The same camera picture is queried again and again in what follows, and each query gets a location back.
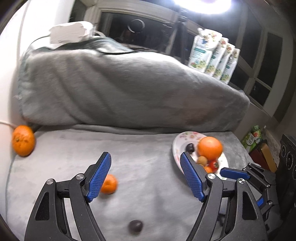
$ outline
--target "white wall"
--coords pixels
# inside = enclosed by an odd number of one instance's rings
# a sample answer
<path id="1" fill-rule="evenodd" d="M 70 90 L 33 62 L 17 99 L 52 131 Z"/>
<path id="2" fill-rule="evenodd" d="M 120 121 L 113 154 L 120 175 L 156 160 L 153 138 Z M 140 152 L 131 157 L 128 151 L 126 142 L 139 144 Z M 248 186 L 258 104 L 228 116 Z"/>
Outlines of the white wall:
<path id="1" fill-rule="evenodd" d="M 48 35 L 56 24 L 67 23 L 74 0 L 29 0 L 11 18 L 0 35 L 0 121 L 15 125 L 23 121 L 17 99 L 17 70 L 20 56 L 35 39 Z M 49 44 L 49 38 L 38 40 L 34 47 Z M 6 220 L 5 190 L 9 168 L 14 158 L 11 148 L 13 129 L 0 124 L 0 213 Z"/>
<path id="2" fill-rule="evenodd" d="M 283 120 L 275 129 L 275 133 L 279 138 L 281 138 L 282 134 L 289 134 L 296 137 L 296 92 Z"/>
<path id="3" fill-rule="evenodd" d="M 246 115 L 233 133 L 239 140 L 242 140 L 253 126 L 259 125 L 260 127 L 263 127 L 268 123 L 270 119 L 271 117 L 266 112 L 250 103 Z"/>

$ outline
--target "mandarin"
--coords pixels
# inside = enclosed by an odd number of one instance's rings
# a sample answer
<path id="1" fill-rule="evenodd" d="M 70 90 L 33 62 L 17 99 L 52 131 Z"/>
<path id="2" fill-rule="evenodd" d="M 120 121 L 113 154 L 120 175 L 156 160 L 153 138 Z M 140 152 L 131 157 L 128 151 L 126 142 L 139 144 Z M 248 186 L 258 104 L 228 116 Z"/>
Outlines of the mandarin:
<path id="1" fill-rule="evenodd" d="M 210 168 L 209 166 L 204 167 L 204 169 L 207 173 L 213 173 L 212 168 Z"/>
<path id="2" fill-rule="evenodd" d="M 196 149 L 199 156 L 205 156 L 209 161 L 213 161 L 221 156 L 223 146 L 214 137 L 204 137 L 200 140 Z"/>
<path id="3" fill-rule="evenodd" d="M 12 133 L 12 147 L 19 156 L 29 155 L 35 147 L 35 136 L 28 126 L 18 126 Z"/>
<path id="4" fill-rule="evenodd" d="M 100 192 L 104 194 L 112 194 L 117 189 L 117 179 L 112 174 L 107 174 Z"/>

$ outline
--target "grey blanket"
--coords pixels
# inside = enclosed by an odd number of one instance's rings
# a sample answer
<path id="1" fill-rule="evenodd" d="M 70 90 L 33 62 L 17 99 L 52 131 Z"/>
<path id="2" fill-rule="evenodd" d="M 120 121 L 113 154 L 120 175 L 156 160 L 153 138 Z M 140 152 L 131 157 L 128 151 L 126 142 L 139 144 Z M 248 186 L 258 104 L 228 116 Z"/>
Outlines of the grey blanket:
<path id="1" fill-rule="evenodd" d="M 108 151 L 112 156 L 109 173 L 118 179 L 118 189 L 110 196 L 100 194 L 90 203 L 106 240 L 185 241 L 202 203 L 193 196 L 174 161 L 172 143 L 177 135 L 42 128 L 35 133 L 37 141 L 32 154 L 16 156 L 12 164 L 7 187 L 9 227 L 23 241 L 30 213 L 46 180 L 69 180 Z M 233 133 L 205 135 L 222 142 L 230 168 L 242 169 L 252 162 Z M 72 237 L 80 240 L 70 202 L 65 202 Z M 226 202 L 223 199 L 221 212 L 225 212 Z M 127 229 L 134 219 L 144 222 L 142 232 L 136 236 Z M 216 228 L 214 239 L 221 231 L 219 224 Z"/>
<path id="2" fill-rule="evenodd" d="M 29 51 L 19 77 L 25 120 L 209 132 L 234 130 L 248 109 L 244 93 L 172 57 L 98 50 L 131 51 L 103 37 Z"/>

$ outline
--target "light stand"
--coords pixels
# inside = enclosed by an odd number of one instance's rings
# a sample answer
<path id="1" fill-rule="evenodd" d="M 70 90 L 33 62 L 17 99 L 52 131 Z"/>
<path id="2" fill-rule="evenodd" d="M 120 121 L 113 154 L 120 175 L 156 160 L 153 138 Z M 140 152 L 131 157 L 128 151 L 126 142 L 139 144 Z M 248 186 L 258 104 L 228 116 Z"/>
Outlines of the light stand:
<path id="1" fill-rule="evenodd" d="M 172 43 L 172 51 L 170 52 L 170 56 L 174 56 L 176 52 L 176 48 L 180 46 L 180 57 L 181 63 L 185 64 L 185 47 L 187 45 L 187 11 L 185 8 L 180 9 L 180 13 L 177 21 L 173 25 L 173 32 L 176 30 L 175 39 Z M 177 33 L 180 33 L 179 42 L 176 42 Z"/>

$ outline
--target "grey pillow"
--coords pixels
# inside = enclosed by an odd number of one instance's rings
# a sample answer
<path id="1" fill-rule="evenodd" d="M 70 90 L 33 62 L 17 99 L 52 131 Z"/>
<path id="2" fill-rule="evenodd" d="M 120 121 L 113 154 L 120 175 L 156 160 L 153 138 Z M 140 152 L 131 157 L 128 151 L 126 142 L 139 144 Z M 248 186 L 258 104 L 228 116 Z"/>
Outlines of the grey pillow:
<path id="1" fill-rule="evenodd" d="M 106 37 L 26 53 L 19 76 L 25 120 L 198 132 L 234 130 L 249 99 L 176 59 Z"/>

